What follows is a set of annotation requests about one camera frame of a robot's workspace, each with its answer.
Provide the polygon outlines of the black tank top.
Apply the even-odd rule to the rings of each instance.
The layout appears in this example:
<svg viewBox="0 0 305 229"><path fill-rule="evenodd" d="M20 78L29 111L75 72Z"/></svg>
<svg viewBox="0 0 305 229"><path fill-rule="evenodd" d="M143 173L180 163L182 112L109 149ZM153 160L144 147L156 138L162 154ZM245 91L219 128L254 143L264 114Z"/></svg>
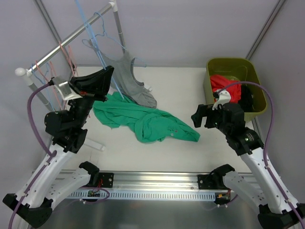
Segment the black tank top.
<svg viewBox="0 0 305 229"><path fill-rule="evenodd" d="M238 101L240 107L244 112L253 112L254 111L254 97L250 88L247 85L241 85L241 98Z"/></svg>

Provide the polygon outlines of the light blue wire hanger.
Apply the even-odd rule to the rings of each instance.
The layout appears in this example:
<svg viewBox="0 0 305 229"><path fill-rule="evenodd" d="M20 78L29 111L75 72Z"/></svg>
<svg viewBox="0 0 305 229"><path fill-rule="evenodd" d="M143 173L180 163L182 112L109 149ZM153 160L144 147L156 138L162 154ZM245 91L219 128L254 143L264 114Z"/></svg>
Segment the light blue wire hanger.
<svg viewBox="0 0 305 229"><path fill-rule="evenodd" d="M47 74L48 74L48 72L52 72L52 70L49 69L50 65L47 63L47 70L46 70L46 73L45 73L45 74L43 74L41 70L38 70L38 72L41 74L42 77L38 77L38 76L36 75L36 73L33 71L33 66L34 66L34 65L32 64L32 65L31 65L31 71L32 71L32 74L34 75L34 77L35 77L36 79L38 79L38 80L40 81L40 83L43 84L43 85L45 85L46 83L48 83L50 80L47 78ZM55 106L55 105L51 102L50 91L52 91L54 97L56 98L56 101L57 101L57 103L58 103L57 106ZM50 105L51 105L52 110L53 110L53 111L55 111L55 110L61 110L61 102L60 102L60 100L59 100L59 98L58 98L58 95L57 95L57 93L56 93L56 90L55 90L55 87L54 87L54 86L52 86L52 89L49 89L49 90L47 91L47 96L48 96L48 100L49 100L49 103L50 103Z"/></svg>

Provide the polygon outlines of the green tank top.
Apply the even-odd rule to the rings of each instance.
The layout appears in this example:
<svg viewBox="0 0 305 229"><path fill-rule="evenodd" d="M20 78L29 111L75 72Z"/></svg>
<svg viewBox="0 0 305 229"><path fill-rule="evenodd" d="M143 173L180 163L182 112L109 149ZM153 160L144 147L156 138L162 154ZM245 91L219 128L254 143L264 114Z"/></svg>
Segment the green tank top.
<svg viewBox="0 0 305 229"><path fill-rule="evenodd" d="M168 137L191 142L200 139L197 131L166 111L138 105L119 92L106 97L105 102L94 102L95 117L111 129L128 127L141 143L162 142Z"/></svg>

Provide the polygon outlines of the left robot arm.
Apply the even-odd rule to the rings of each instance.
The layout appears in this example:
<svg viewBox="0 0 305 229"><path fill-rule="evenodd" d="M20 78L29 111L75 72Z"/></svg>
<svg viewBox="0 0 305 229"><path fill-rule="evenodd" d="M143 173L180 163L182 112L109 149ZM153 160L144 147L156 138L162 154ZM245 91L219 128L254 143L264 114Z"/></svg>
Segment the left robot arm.
<svg viewBox="0 0 305 229"><path fill-rule="evenodd" d="M26 225L39 228L71 192L98 184L99 169L90 162L81 163L62 182L54 184L54 180L83 146L88 132L84 125L94 102L106 101L113 72L114 67L109 65L87 76L72 77L69 81L53 77L30 95L27 101L28 119L46 156L22 189L3 198L3 203L12 210L9 228L13 227L16 217L20 217ZM46 146L34 123L31 105L41 89L51 86L55 86L68 102L69 109L45 115L45 131L52 136L51 145Z"/></svg>

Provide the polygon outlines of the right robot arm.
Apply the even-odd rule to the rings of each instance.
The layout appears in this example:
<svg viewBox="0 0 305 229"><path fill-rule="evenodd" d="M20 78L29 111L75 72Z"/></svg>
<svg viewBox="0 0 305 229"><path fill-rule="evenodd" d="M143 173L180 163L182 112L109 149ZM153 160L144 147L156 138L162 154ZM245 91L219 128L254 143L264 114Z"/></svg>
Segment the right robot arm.
<svg viewBox="0 0 305 229"><path fill-rule="evenodd" d="M245 126L244 111L239 104L200 104L191 119L196 128L206 118L206 128L216 128L225 135L231 149L243 160L255 177L257 190L229 164L214 169L213 185L234 191L257 214L264 229L288 229L305 226L305 205L286 188L267 156L266 144L252 129Z"/></svg>

